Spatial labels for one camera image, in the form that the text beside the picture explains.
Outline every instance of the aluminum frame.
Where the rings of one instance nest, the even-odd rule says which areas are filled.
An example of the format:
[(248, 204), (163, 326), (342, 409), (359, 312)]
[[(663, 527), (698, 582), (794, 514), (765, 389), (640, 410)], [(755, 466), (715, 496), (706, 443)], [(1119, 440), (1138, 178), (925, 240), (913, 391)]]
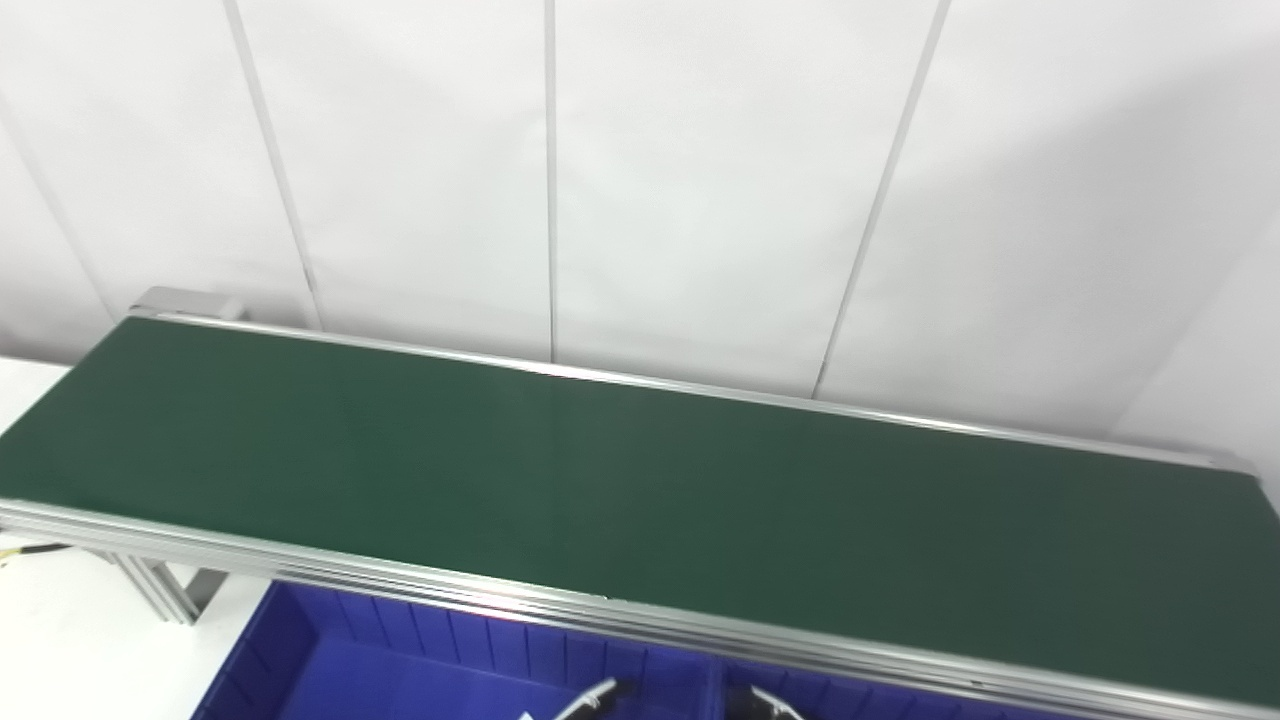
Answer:
[(0, 498), (0, 524), (32, 537), (228, 573), (422, 602), (493, 618), (684, 647), (1097, 720), (1280, 720), (1280, 710), (842, 638), (238, 537)]
[(221, 570), (201, 568), (196, 570), (191, 583), (183, 585), (163, 560), (95, 550), (124, 573), (151, 610), (165, 623), (195, 625), (227, 579), (227, 573)]

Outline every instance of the aluminum profile leg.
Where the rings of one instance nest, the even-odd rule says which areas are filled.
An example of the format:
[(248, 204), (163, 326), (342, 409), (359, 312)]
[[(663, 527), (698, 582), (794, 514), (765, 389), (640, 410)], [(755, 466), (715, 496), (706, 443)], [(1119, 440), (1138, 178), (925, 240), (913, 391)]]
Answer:
[(198, 570), (183, 587), (160, 560), (116, 552), (104, 552), (102, 556), (124, 571), (161, 620), (179, 625), (193, 625), (227, 579), (227, 573), (219, 570)]

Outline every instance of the wall panel seam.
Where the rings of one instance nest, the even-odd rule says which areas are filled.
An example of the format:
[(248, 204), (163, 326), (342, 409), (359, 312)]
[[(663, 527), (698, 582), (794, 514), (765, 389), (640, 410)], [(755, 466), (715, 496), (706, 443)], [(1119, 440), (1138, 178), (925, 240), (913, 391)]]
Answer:
[(320, 309), (320, 293), (316, 290), (311, 254), (307, 251), (306, 236), (302, 232), (302, 220), (298, 218), (293, 190), (289, 187), (289, 176), (284, 169), (284, 156), (280, 154), (280, 145), (275, 137), (275, 127), (271, 124), (271, 115), (266, 108), (266, 95), (262, 91), (262, 82), (259, 78), (257, 65), (253, 61), (253, 50), (248, 44), (248, 35), (244, 32), (244, 20), (241, 18), (239, 4), (237, 0), (223, 0), (223, 8), (227, 12), (227, 24), (236, 44), (236, 55), (239, 58), (241, 72), (244, 74), (244, 85), (248, 86), (250, 101), (253, 104), (253, 114), (257, 118), (262, 143), (266, 146), (266, 156), (271, 164), (271, 174), (275, 177), (280, 204), (284, 206), (284, 217), (289, 223), (289, 233), (293, 237), (293, 247), (298, 256), (302, 277), (307, 284), (307, 293), (311, 297), (311, 315), (315, 318), (316, 329), (324, 331), (324, 314)]
[(558, 179), (557, 161), (557, 118), (556, 118), (556, 0), (544, 0), (544, 40), (543, 65), (545, 70), (544, 90), (547, 106), (547, 295), (548, 295), (548, 337), (550, 361), (556, 361), (557, 331), (557, 242), (558, 227)]
[(924, 47), (920, 51), (920, 60), (916, 63), (915, 74), (911, 78), (911, 86), (906, 94), (906, 102), (902, 105), (902, 114), (899, 117), (897, 129), (893, 132), (893, 141), (890, 143), (888, 155), (884, 159), (884, 169), (881, 173), (879, 184), (876, 187), (876, 197), (872, 200), (870, 210), (867, 213), (867, 224), (863, 227), (863, 233), (858, 241), (858, 254), (854, 256), (854, 264), (849, 269), (849, 279), (845, 282), (845, 292), (840, 299), (840, 306), (836, 309), (836, 320), (832, 324), (831, 334), (827, 338), (827, 347), (822, 355), (822, 364), (818, 366), (818, 375), (813, 382), (813, 392), (809, 395), (812, 398), (817, 398), (819, 391), (822, 389), (822, 382), (827, 378), (827, 370), (831, 365), (831, 356), (836, 350), (836, 343), (840, 340), (840, 328), (845, 324), (845, 315), (849, 313), (849, 304), (854, 296), (854, 287), (858, 284), (858, 275), (861, 273), (863, 264), (867, 261), (867, 250), (870, 247), (872, 236), (876, 233), (876, 223), (879, 220), (881, 209), (884, 206), (884, 199), (888, 196), (890, 184), (893, 182), (893, 170), (897, 168), (897, 160), (902, 154), (902, 146), (906, 142), (906, 136), (911, 129), (911, 119), (915, 115), (915, 108), (919, 104), (920, 94), (924, 90), (924, 81), (929, 74), (929, 65), (933, 64), (933, 53), (938, 46), (938, 38), (942, 36), (942, 26), (946, 23), (947, 10), (951, 6), (951, 0), (938, 0), (938, 5), (933, 13), (933, 20), (929, 24), (929, 33), (924, 38)]

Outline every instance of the metal bracket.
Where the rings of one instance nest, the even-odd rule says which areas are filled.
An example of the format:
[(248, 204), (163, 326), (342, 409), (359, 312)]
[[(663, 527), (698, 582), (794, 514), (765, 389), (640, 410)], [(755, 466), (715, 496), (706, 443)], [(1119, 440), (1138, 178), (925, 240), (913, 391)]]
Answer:
[(129, 315), (146, 316), (159, 313), (178, 313), (216, 320), (244, 320), (248, 318), (244, 304), (229, 295), (163, 286), (143, 292), (142, 297), (129, 306)]
[(191, 579), (187, 587), (173, 577), (169, 566), (160, 560), (123, 555), (118, 552), (100, 552), (108, 562), (124, 571), (124, 577), (133, 583), (133, 587), (142, 593), (151, 609), (156, 611), (165, 623), (179, 625), (195, 625), (196, 620), (214, 598), (214, 593), (223, 585), (227, 573), (221, 570), (201, 569)]

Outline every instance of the black cable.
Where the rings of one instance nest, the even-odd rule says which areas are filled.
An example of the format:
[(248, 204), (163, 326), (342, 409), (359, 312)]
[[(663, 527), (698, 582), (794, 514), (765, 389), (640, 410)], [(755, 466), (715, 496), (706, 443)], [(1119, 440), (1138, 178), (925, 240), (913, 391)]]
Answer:
[(69, 544), (63, 544), (60, 542), (54, 542), (49, 544), (28, 544), (23, 547), (13, 547), (8, 550), (0, 550), (0, 560), (6, 557), (13, 557), (14, 555), (36, 555), (37, 552), (54, 552), (55, 550), (67, 550)]
[(54, 552), (55, 550), (67, 550), (69, 544), (63, 544), (60, 542), (51, 542), (49, 544), (28, 544), (27, 547), (19, 547), (19, 555), (35, 555), (37, 552)]

